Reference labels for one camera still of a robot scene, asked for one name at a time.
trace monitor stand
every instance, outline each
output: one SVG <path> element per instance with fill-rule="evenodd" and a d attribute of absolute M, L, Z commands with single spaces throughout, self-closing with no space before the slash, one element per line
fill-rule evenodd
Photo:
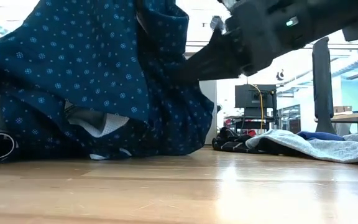
<path fill-rule="evenodd" d="M 334 105 L 328 41 L 324 37 L 313 45 L 314 115 L 318 119 L 316 132 L 336 134 L 331 123 Z"/>

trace polka dot pattern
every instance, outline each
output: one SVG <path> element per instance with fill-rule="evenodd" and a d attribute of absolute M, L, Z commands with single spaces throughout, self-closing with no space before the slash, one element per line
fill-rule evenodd
<path fill-rule="evenodd" d="M 142 12 L 148 34 L 134 0 L 40 0 L 0 38 L 1 109 L 20 158 L 184 155 L 203 146 L 214 105 L 197 83 L 170 79 L 185 61 L 188 16 L 174 0 L 145 0 Z M 66 101 L 129 121 L 94 138 L 68 123 Z"/>

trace gray blanket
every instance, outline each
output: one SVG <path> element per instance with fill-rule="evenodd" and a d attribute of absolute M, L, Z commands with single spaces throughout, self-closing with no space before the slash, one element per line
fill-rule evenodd
<path fill-rule="evenodd" d="M 344 136 L 345 141 L 304 140 L 302 137 L 284 130 L 270 130 L 246 142 L 247 147 L 258 145 L 262 138 L 303 152 L 324 161 L 353 163 L 358 162 L 358 134 Z"/>

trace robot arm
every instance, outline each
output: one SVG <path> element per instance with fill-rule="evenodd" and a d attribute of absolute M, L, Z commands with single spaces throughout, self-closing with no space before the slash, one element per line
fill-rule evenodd
<path fill-rule="evenodd" d="M 181 82 L 251 76 L 273 59 L 328 34 L 358 39 L 358 0 L 218 0 L 230 11 L 226 32 L 215 29 L 209 44 L 172 78 Z"/>

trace blue patterned fabric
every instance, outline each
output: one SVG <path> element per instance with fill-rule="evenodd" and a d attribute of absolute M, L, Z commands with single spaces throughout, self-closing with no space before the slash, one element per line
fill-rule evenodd
<path fill-rule="evenodd" d="M 185 59 L 188 16 L 174 0 L 41 0 L 0 38 L 0 94 L 21 159 L 184 155 L 200 149 L 214 105 L 170 72 Z M 65 102 L 129 118 L 94 138 L 69 124 Z"/>

